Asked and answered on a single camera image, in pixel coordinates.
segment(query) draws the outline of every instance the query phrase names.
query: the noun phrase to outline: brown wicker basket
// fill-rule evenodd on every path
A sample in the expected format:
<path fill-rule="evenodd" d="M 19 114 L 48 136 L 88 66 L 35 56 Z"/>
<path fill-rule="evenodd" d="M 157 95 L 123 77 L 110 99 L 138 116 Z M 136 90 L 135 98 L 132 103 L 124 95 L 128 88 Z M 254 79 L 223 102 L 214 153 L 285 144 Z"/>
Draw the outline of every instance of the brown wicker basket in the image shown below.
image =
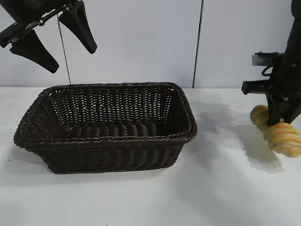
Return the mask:
<path fill-rule="evenodd" d="M 14 142 L 54 173 L 99 173 L 172 166 L 196 134 L 176 84 L 83 84 L 42 91 Z"/>

